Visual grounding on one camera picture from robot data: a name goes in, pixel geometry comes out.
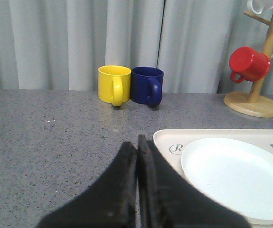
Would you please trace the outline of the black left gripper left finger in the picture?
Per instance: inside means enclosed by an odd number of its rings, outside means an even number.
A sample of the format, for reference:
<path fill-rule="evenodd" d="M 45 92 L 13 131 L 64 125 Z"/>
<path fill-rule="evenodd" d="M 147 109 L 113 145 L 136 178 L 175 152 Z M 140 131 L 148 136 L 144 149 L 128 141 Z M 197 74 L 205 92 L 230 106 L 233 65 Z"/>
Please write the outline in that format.
<path fill-rule="evenodd" d="M 137 150 L 123 142 L 110 166 L 92 186 L 46 215 L 39 228 L 135 227 Z"/>

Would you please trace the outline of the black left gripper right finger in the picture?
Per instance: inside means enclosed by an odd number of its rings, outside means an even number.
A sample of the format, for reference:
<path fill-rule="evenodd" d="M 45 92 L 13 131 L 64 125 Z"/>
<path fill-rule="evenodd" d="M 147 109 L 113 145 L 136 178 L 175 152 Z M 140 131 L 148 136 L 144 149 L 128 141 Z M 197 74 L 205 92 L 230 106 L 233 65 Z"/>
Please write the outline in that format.
<path fill-rule="evenodd" d="M 138 136 L 137 174 L 144 228 L 248 228 L 246 219 L 206 197 Z"/>

